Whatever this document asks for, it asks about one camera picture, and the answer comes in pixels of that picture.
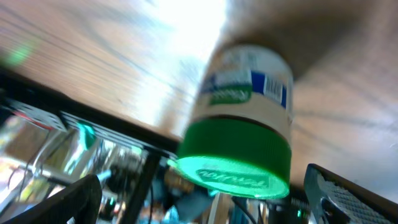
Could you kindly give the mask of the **green cap bottle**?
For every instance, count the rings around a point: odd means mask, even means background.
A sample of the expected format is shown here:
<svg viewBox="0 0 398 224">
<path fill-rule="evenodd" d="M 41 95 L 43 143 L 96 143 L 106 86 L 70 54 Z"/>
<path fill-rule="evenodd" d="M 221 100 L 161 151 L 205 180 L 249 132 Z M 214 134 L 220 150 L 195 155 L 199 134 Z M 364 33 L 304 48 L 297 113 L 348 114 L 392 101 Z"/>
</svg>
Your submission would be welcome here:
<svg viewBox="0 0 398 224">
<path fill-rule="evenodd" d="M 293 74 L 259 45 L 224 50 L 207 71 L 177 151 L 188 180 L 260 199 L 289 194 Z"/>
</svg>

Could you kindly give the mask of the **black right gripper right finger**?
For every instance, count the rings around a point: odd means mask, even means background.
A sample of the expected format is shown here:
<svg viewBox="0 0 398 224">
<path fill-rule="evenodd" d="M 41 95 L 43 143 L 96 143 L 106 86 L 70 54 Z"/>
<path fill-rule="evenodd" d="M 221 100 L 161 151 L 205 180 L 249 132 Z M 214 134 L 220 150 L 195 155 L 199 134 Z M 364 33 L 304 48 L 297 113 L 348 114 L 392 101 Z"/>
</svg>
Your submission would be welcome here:
<svg viewBox="0 0 398 224">
<path fill-rule="evenodd" d="M 314 223 L 397 223 L 397 204 L 316 164 L 304 189 Z"/>
</svg>

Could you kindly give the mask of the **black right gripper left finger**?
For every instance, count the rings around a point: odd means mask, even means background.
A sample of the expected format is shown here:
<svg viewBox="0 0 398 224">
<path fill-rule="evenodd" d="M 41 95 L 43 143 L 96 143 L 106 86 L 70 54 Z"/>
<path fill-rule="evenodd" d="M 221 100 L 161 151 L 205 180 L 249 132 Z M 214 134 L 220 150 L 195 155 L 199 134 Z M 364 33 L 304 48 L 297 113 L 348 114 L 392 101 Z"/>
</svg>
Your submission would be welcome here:
<svg viewBox="0 0 398 224">
<path fill-rule="evenodd" d="M 101 198 L 100 180 L 90 174 L 4 223 L 60 224 L 71 218 L 76 223 L 96 223 Z"/>
</svg>

